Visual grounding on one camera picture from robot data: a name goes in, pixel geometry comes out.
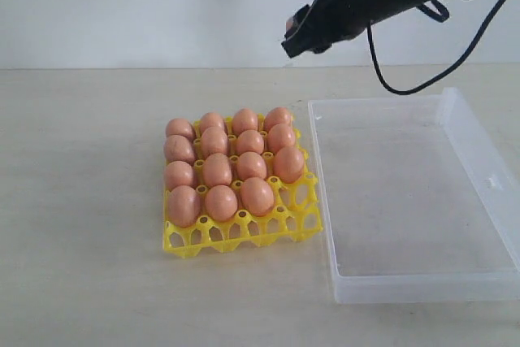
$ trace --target white table surface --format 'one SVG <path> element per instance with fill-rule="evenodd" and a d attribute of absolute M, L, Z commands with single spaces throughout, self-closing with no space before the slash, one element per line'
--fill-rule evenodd
<path fill-rule="evenodd" d="M 440 67 L 386 70 L 411 86 Z M 520 67 L 461 89 L 520 174 Z M 520 302 L 340 306 L 324 234 L 182 260 L 163 253 L 166 122 L 386 95 L 368 67 L 0 72 L 0 345 L 516 346 Z"/>

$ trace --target yellow plastic egg tray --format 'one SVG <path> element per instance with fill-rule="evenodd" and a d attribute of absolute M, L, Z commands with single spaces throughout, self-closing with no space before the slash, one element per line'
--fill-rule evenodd
<path fill-rule="evenodd" d="M 258 115 L 260 128 L 263 124 L 263 115 Z M 227 134 L 231 145 L 230 160 L 233 163 L 238 159 L 234 155 L 236 136 L 232 134 L 232 117 L 225 119 Z M 199 185 L 197 192 L 202 200 L 208 192 L 208 188 L 202 181 L 202 153 L 200 150 L 200 132 L 198 121 L 193 123 L 197 139 L 193 142 L 199 160 L 193 165 Z M 315 174 L 308 170 L 306 160 L 309 154 L 300 147 L 300 131 L 294 128 L 297 137 L 297 147 L 305 157 L 304 173 L 301 178 L 292 184 L 283 183 L 280 178 L 272 175 L 271 152 L 264 152 L 263 157 L 267 164 L 268 175 L 266 182 L 271 186 L 275 194 L 275 206 L 271 213 L 263 217 L 251 215 L 246 209 L 241 208 L 239 190 L 241 182 L 235 180 L 232 189 L 239 199 L 239 209 L 235 216 L 225 222 L 214 221 L 206 214 L 204 206 L 197 222 L 188 228 L 180 228 L 170 223 L 167 219 L 167 195 L 164 189 L 163 196 L 163 221 L 164 229 L 162 235 L 162 247 L 170 254 L 175 254 L 181 258 L 192 258 L 197 256 L 203 248 L 213 248 L 217 251 L 232 252 L 242 242 L 251 242 L 257 247 L 271 245 L 281 237 L 287 237 L 292 241 L 303 241 L 312 237 L 315 233 L 323 230 L 322 220 L 319 213 L 318 197 L 315 187 L 318 179 Z M 266 140 L 267 134 L 260 132 Z"/>

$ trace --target wall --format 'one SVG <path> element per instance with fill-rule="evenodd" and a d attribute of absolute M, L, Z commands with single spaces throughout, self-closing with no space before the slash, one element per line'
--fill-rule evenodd
<path fill-rule="evenodd" d="M 366 37 L 289 60 L 284 23 L 312 0 L 0 0 L 0 67 L 282 67 L 370 63 Z M 495 0 L 447 3 L 440 25 L 409 11 L 375 29 L 385 64 L 449 63 Z M 471 62 L 520 61 L 510 0 Z"/>

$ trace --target plastic box lid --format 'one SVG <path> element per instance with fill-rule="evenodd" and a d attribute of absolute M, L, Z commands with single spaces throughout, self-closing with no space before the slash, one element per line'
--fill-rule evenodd
<path fill-rule="evenodd" d="M 459 91 L 309 110 L 336 301 L 520 297 L 520 188 Z"/>

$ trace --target brown egg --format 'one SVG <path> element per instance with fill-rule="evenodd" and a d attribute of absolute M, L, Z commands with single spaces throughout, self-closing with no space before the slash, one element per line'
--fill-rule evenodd
<path fill-rule="evenodd" d="M 195 140 L 195 130 L 191 123 L 184 118 L 174 118 L 166 125 L 166 137 L 174 135 L 186 137 L 193 142 Z"/>
<path fill-rule="evenodd" d="M 214 126 L 221 128 L 226 134 L 228 134 L 224 118 L 218 113 L 205 113 L 198 125 L 199 132 L 202 135 L 206 129 L 213 128 Z"/>
<path fill-rule="evenodd" d="M 238 200 L 235 192 L 229 187 L 222 185 L 215 186 L 208 191 L 204 205 L 208 215 L 220 223 L 232 219 L 238 210 Z"/>
<path fill-rule="evenodd" d="M 296 135 L 293 128 L 287 124 L 277 124 L 267 134 L 267 147 L 273 154 L 276 154 L 285 146 L 294 146 L 295 144 Z"/>
<path fill-rule="evenodd" d="M 273 159 L 273 172 L 284 183 L 294 183 L 303 174 L 305 159 L 296 146 L 285 146 Z"/>
<path fill-rule="evenodd" d="M 201 213 L 202 201 L 197 191 L 189 186 L 179 186 L 168 194 L 168 221 L 177 227 L 191 227 Z"/>
<path fill-rule="evenodd" d="M 164 169 L 164 184 L 168 191 L 182 185 L 195 188 L 197 177 L 192 166 L 179 160 L 169 163 Z"/>
<path fill-rule="evenodd" d="M 252 215 L 262 217 L 275 205 L 271 186 L 260 178 L 249 178 L 240 187 L 240 198 L 245 209 Z"/>
<path fill-rule="evenodd" d="M 264 141 L 262 135 L 256 130 L 246 130 L 236 139 L 236 154 L 241 155 L 244 152 L 254 152 L 262 154 L 264 149 Z"/>
<path fill-rule="evenodd" d="M 285 107 L 276 107 L 267 113 L 266 118 L 263 121 L 263 130 L 269 132 L 271 128 L 277 124 L 287 124 L 291 126 L 292 122 L 293 117 L 289 110 Z"/>
<path fill-rule="evenodd" d="M 238 179 L 246 180 L 248 178 L 267 178 L 267 165 L 265 160 L 259 154 L 254 152 L 245 152 L 241 154 L 236 162 L 236 174 Z"/>
<path fill-rule="evenodd" d="M 240 109 L 233 116 L 231 127 L 235 136 L 246 130 L 258 130 L 258 116 L 251 109 Z"/>
<path fill-rule="evenodd" d="M 233 180 L 229 158 L 225 154 L 210 155 L 202 166 L 202 179 L 209 188 L 220 184 L 229 186 Z"/>
<path fill-rule="evenodd" d="M 164 141 L 164 157 L 168 162 L 180 160 L 192 165 L 197 160 L 192 143 L 186 137 L 176 134 Z"/>
<path fill-rule="evenodd" d="M 201 151 L 203 158 L 211 154 L 228 154 L 228 135 L 216 126 L 206 129 L 201 137 Z"/>

